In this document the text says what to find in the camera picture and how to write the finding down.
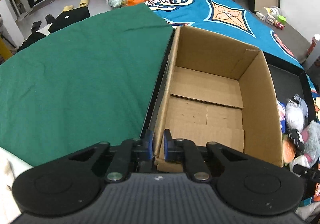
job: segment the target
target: green cloth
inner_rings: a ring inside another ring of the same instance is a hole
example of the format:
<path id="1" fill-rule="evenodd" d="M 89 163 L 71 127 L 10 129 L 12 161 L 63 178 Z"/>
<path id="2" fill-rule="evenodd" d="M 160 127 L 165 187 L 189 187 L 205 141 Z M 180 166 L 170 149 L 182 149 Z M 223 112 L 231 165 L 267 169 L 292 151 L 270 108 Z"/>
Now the green cloth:
<path id="1" fill-rule="evenodd" d="M 0 147 L 32 166 L 139 138 L 172 27 L 145 4 L 57 31 L 0 66 Z"/>

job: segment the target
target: black shoe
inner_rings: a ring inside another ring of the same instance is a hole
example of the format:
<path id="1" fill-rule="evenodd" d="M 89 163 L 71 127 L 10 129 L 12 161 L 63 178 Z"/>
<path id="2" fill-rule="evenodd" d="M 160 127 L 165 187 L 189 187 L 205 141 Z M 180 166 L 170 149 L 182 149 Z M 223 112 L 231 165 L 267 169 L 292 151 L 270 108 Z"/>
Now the black shoe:
<path id="1" fill-rule="evenodd" d="M 34 22 L 31 28 L 31 33 L 35 33 L 37 30 L 39 30 L 40 25 L 41 25 L 41 21 Z"/>
<path id="2" fill-rule="evenodd" d="M 45 20 L 46 20 L 47 24 L 49 25 L 49 24 L 53 23 L 56 19 L 51 14 L 48 14 L 45 17 Z"/>

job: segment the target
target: slipper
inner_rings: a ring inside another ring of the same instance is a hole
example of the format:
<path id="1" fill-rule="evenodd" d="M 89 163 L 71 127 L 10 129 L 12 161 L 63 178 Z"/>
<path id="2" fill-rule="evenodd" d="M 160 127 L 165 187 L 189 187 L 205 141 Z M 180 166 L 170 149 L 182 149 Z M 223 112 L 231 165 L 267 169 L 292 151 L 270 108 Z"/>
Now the slipper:
<path id="1" fill-rule="evenodd" d="M 63 8 L 63 11 L 62 11 L 62 12 L 70 11 L 70 10 L 72 10 L 72 9 L 73 9 L 73 5 L 65 6 L 65 7 Z"/>
<path id="2" fill-rule="evenodd" d="M 36 21 L 33 23 L 32 28 L 31 28 L 31 33 L 35 33 L 41 25 L 41 21 Z"/>
<path id="3" fill-rule="evenodd" d="M 51 14 L 48 14 L 48 15 L 45 17 L 45 20 L 46 20 L 47 24 L 51 24 L 51 23 L 53 23 L 56 19 L 55 19 Z"/>
<path id="4" fill-rule="evenodd" d="M 90 0 L 81 0 L 79 7 L 86 7 L 88 6 Z"/>

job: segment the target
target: green lid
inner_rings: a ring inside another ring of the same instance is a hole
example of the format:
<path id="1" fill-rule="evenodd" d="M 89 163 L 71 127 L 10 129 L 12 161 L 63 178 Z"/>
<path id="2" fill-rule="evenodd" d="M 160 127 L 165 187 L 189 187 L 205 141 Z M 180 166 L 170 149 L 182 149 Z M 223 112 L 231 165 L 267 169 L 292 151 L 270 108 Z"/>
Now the green lid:
<path id="1" fill-rule="evenodd" d="M 286 23 L 287 19 L 281 15 L 278 16 L 278 21 L 280 21 L 283 25 Z"/>

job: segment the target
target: tiled floor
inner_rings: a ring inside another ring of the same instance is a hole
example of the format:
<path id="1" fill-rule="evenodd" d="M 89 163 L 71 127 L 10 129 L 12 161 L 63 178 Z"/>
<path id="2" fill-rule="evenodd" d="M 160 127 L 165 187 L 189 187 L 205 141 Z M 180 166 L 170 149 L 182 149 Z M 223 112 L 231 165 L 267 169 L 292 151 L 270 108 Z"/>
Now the tiled floor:
<path id="1" fill-rule="evenodd" d="M 31 27 L 35 21 L 42 21 L 40 28 L 43 28 L 47 25 L 45 21 L 46 15 L 51 14 L 56 18 L 65 6 L 73 5 L 77 8 L 80 1 L 81 0 L 55 0 L 40 10 L 26 16 L 22 21 L 17 22 L 17 25 L 26 39 L 30 36 Z M 91 16 L 111 10 L 106 0 L 90 0 L 88 8 Z"/>

